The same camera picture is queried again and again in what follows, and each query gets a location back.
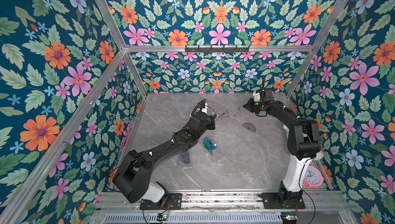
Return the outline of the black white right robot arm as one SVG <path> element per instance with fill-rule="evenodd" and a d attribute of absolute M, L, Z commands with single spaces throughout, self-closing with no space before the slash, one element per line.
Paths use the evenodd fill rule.
<path fill-rule="evenodd" d="M 288 129 L 287 148 L 291 157 L 279 192 L 289 195 L 302 193 L 301 185 L 307 168 L 322 151 L 318 123 L 301 118 L 292 108 L 274 100 L 271 89 L 255 91 L 243 107 L 258 117 L 262 117 L 261 112 L 275 117 Z"/>

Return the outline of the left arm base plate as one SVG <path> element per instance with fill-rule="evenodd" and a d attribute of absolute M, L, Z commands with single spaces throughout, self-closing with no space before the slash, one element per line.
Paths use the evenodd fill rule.
<path fill-rule="evenodd" d="M 181 193 L 166 193 L 159 202 L 155 203 L 150 200 L 144 200 L 139 209 L 140 210 L 180 210 L 182 205 Z"/>

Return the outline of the purple protractor ruler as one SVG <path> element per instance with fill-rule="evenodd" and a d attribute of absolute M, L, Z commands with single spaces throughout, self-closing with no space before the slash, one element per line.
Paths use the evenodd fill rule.
<path fill-rule="evenodd" d="M 248 131 L 251 131 L 253 133 L 256 133 L 256 126 L 250 122 L 245 122 L 242 124 L 242 127 L 247 129 Z"/>

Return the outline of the purple triangle ruler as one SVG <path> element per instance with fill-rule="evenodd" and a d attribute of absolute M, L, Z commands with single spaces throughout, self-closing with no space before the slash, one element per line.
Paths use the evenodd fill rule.
<path fill-rule="evenodd" d="M 222 113 L 219 114 L 219 118 L 229 118 L 229 110 L 225 109 Z"/>

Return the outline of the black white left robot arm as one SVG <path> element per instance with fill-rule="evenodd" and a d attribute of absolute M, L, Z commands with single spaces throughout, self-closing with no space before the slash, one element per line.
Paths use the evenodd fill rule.
<path fill-rule="evenodd" d="M 159 182 L 151 183 L 153 171 L 163 162 L 193 148 L 208 130 L 215 129 L 217 115 L 204 109 L 192 113 L 187 124 L 172 134 L 172 138 L 152 149 L 127 153 L 112 178 L 112 183 L 129 203 L 150 201 L 159 208 L 168 202 L 169 192 Z"/>

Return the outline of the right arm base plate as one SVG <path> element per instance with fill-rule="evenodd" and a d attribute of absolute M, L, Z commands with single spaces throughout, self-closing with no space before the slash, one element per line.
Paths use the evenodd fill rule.
<path fill-rule="evenodd" d="M 265 209 L 305 209 L 302 193 L 303 191 L 289 192 L 279 189 L 277 193 L 261 193 L 259 197 L 262 198 Z"/>

